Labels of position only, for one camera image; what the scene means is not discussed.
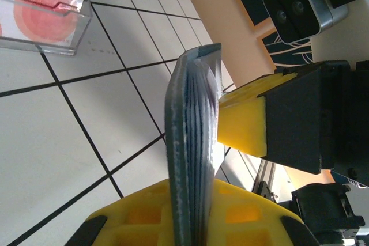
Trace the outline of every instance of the red circle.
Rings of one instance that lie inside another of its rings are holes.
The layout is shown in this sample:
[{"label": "red circle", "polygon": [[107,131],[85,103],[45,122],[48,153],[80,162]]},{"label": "red circle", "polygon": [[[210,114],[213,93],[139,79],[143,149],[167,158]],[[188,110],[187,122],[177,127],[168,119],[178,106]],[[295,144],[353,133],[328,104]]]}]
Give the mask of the red circle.
[{"label": "red circle", "polygon": [[71,4],[73,0],[29,0],[33,6],[42,7],[52,14],[32,7],[14,5],[14,19],[19,30],[30,40],[41,43],[56,43],[65,40],[76,28],[77,15],[69,13],[63,16],[71,7],[57,3]]}]

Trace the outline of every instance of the stack of cards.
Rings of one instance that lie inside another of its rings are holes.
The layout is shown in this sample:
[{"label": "stack of cards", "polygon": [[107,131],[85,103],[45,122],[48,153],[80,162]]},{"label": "stack of cards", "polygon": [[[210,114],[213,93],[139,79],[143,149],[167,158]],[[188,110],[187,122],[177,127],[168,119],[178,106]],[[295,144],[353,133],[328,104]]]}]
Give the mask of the stack of cards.
[{"label": "stack of cards", "polygon": [[165,96],[165,133],[175,244],[206,245],[221,95],[221,45],[179,57]]}]

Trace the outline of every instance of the yellow foam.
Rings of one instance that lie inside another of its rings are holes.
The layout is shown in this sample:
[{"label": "yellow foam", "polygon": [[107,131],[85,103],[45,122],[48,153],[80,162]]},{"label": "yellow foam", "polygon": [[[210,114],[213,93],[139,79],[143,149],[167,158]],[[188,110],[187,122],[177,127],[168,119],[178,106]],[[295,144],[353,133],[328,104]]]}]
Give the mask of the yellow foam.
[{"label": "yellow foam", "polygon": [[[169,181],[129,195],[91,214],[108,217],[93,246],[174,246]],[[280,217],[294,213],[216,180],[208,246],[293,246]]]},{"label": "yellow foam", "polygon": [[272,74],[219,100],[218,141],[255,157],[266,156],[265,98],[258,95],[296,77]]}]

